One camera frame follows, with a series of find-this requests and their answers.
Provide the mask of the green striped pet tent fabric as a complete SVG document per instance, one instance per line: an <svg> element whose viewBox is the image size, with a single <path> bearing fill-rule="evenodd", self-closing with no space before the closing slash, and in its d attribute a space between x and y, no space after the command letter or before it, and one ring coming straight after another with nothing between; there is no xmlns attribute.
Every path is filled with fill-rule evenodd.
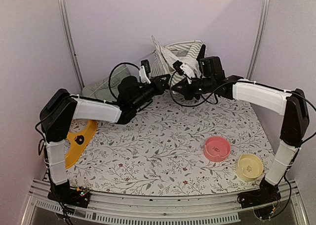
<svg viewBox="0 0 316 225"><path fill-rule="evenodd" d="M151 67L150 76L156 77L159 75L170 74L170 85L173 86L182 79L187 79L184 75L180 76L173 68L173 63L177 60L184 62L185 60L197 60L199 52L202 47L206 47L201 40L178 42L169 45L162 45L160 42L152 37L155 47L153 52L153 65Z"/></svg>

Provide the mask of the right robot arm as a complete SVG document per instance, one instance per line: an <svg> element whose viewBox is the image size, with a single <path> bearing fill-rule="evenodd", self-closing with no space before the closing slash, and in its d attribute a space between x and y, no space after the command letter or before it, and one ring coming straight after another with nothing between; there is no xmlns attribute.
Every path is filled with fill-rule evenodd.
<svg viewBox="0 0 316 225"><path fill-rule="evenodd" d="M259 203L266 203L274 196L272 186L281 181L302 144L310 140L305 138L305 134L310 124L308 109L313 104L307 100L305 92L300 88L285 90L272 87L242 76L226 76L219 57L200 60L200 77L196 76L193 67L181 60L174 60L172 68L184 79L172 86L171 91L177 91L188 99L196 95L216 94L248 102L255 107L268 138L272 143L278 143L273 146L275 157L263 179L266 184L255 193Z"/></svg>

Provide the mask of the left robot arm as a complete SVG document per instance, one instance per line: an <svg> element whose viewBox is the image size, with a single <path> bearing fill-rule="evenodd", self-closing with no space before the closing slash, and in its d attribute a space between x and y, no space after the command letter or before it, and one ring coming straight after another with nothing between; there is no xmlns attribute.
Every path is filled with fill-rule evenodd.
<svg viewBox="0 0 316 225"><path fill-rule="evenodd" d="M42 135L45 163L50 171L54 194L62 202L70 202L73 191L66 170L81 157L93 139L99 122L126 125L152 99L169 87L170 75L141 82L134 76L123 78L115 101L70 94L59 89L40 112L35 129Z"/></svg>

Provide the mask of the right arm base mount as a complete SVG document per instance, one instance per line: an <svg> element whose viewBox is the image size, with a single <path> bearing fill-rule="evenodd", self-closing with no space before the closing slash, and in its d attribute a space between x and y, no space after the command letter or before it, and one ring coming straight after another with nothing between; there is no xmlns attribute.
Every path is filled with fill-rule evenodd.
<svg viewBox="0 0 316 225"><path fill-rule="evenodd" d="M249 192L242 192L237 196L237 202L242 208L272 203L281 199L278 185L272 185L263 178L259 188Z"/></svg>

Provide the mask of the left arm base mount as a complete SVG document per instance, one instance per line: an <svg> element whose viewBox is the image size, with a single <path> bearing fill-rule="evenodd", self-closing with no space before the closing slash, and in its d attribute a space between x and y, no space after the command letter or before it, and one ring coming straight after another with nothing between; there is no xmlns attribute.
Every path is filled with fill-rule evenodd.
<svg viewBox="0 0 316 225"><path fill-rule="evenodd" d="M50 182L50 191L47 198L63 205L87 208L90 201L90 191L82 186L71 188L69 181L60 185Z"/></svg>

